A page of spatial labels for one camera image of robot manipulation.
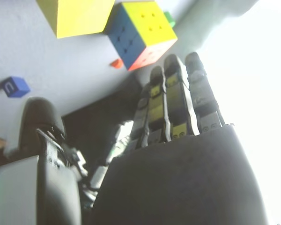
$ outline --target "blue cube face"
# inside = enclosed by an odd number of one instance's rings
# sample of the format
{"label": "blue cube face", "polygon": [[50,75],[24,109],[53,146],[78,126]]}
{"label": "blue cube face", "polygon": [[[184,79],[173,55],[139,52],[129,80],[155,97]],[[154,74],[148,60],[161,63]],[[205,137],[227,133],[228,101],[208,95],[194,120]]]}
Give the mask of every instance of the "blue cube face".
{"label": "blue cube face", "polygon": [[21,98],[30,92],[30,88],[23,78],[12,76],[2,84],[3,90],[9,98]]}
{"label": "blue cube face", "polygon": [[108,36],[127,69],[132,66],[146,48],[123,6],[120,6]]}

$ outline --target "yellow cube face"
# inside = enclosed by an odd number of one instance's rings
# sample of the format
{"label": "yellow cube face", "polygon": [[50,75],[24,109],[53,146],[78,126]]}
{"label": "yellow cube face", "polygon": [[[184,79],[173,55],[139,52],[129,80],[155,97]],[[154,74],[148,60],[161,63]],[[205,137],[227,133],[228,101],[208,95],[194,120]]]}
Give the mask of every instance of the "yellow cube face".
{"label": "yellow cube face", "polygon": [[115,0],[37,0],[57,38],[102,32]]}
{"label": "yellow cube face", "polygon": [[146,46],[177,39],[155,1],[122,3]]}

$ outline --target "green block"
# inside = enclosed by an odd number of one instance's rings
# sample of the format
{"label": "green block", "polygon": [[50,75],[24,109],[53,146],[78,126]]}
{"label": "green block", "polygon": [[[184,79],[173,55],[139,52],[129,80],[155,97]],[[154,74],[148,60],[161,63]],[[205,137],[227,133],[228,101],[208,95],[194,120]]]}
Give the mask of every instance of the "green block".
{"label": "green block", "polygon": [[165,15],[165,17],[167,18],[167,20],[168,20],[170,26],[173,28],[173,27],[176,25],[176,22],[175,22],[175,20],[173,19],[173,17],[170,15],[169,12],[165,12],[164,15]]}

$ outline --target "rubik's cube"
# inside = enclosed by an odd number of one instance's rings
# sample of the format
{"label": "rubik's cube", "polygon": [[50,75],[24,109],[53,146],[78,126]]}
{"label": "rubik's cube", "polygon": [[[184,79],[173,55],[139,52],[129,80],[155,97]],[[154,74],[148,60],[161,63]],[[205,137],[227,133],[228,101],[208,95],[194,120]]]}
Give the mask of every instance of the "rubik's cube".
{"label": "rubik's cube", "polygon": [[107,34],[129,71],[155,63],[177,41],[154,1],[121,3]]}
{"label": "rubik's cube", "polygon": [[102,32],[115,0],[37,0],[57,38]]}

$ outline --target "small blue cube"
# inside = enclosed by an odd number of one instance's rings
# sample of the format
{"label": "small blue cube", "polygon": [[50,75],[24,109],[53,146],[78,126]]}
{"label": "small blue cube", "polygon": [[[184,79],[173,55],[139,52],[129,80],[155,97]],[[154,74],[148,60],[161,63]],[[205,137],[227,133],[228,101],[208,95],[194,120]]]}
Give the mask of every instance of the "small blue cube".
{"label": "small blue cube", "polygon": [[9,98],[21,98],[30,92],[26,81],[23,78],[11,76],[3,84],[3,90]]}

